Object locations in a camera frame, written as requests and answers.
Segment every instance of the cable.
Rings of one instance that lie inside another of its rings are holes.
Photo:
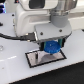
[[[34,33],[28,33],[28,35],[24,35],[24,36],[20,36],[20,37],[11,37],[11,36],[7,36],[7,35],[0,33],[0,37],[5,38],[5,39],[10,39],[10,40],[36,41]]]

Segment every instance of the screw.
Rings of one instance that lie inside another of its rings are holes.
[[[59,32],[62,32],[62,30],[60,29]]]
[[[2,45],[0,45],[0,51],[2,51],[3,50],[3,46]]]
[[[41,32],[40,35],[43,35],[43,32]]]
[[[0,26],[3,26],[3,23],[0,22]]]
[[[12,16],[14,16],[14,14],[12,14]]]
[[[2,69],[4,69],[4,67]]]

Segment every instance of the white platform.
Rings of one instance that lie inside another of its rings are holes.
[[[15,36],[13,18],[11,14],[0,15],[0,22],[4,24],[0,27],[1,33]],[[38,49],[37,44],[0,38],[0,45],[4,47],[0,51],[0,84],[12,83],[84,61],[84,32],[81,30],[74,31],[62,49],[67,59],[35,68],[29,68],[25,53]]]

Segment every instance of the gray panel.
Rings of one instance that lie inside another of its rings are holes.
[[[57,28],[52,23],[47,23],[36,25],[35,30],[39,42],[56,40],[58,38],[66,37],[72,32],[69,21],[64,28]]]

